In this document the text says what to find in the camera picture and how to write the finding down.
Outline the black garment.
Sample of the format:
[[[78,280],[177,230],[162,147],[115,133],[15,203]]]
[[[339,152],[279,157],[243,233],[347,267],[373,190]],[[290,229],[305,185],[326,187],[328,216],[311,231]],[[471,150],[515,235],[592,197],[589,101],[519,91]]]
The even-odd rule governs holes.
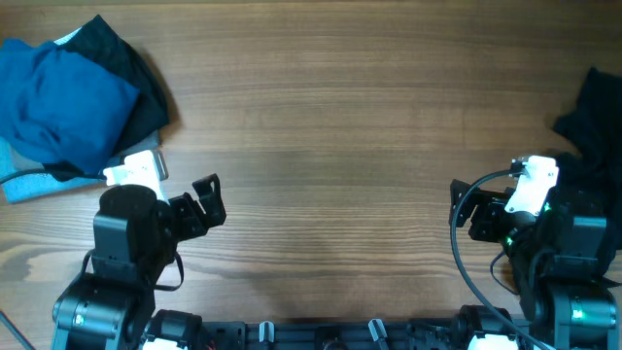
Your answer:
[[[555,156],[560,174],[536,233],[545,248],[592,249],[597,264],[590,279],[619,287],[605,273],[621,249],[621,78],[591,68],[575,109],[552,129],[580,155]]]

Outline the blue polo shirt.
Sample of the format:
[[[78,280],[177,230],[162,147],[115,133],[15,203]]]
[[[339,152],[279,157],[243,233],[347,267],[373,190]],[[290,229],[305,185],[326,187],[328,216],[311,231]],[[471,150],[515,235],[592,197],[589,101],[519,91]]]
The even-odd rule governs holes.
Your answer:
[[[69,162],[85,173],[98,165],[101,139],[87,140],[108,108],[99,101],[105,72],[54,42],[1,45],[1,137],[36,162]]]

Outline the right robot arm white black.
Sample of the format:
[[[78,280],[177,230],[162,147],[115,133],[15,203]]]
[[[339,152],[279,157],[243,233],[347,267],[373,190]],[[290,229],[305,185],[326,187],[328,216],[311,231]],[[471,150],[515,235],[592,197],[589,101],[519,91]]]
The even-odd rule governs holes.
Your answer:
[[[450,232],[469,224],[471,239],[498,243],[512,269],[525,325],[506,311],[490,313],[532,349],[616,349],[621,314],[604,277],[611,224],[587,192],[554,186],[534,213],[515,209],[512,193],[450,185]]]

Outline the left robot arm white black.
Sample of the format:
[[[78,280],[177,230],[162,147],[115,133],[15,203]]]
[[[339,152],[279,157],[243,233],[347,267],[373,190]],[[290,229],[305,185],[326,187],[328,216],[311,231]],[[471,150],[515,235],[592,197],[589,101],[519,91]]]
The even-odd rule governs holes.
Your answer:
[[[211,174],[167,201],[142,185],[105,191],[93,220],[95,246],[52,309],[55,349],[213,349],[199,316],[156,310],[163,270],[183,262],[179,243],[224,224],[221,183]]]

